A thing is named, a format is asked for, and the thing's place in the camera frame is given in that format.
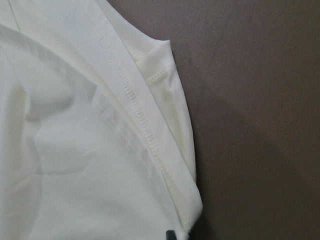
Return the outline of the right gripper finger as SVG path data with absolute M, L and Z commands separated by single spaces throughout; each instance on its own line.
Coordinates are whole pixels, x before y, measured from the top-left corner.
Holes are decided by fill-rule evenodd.
M 166 240 L 177 240 L 177 236 L 174 230 L 166 231 Z

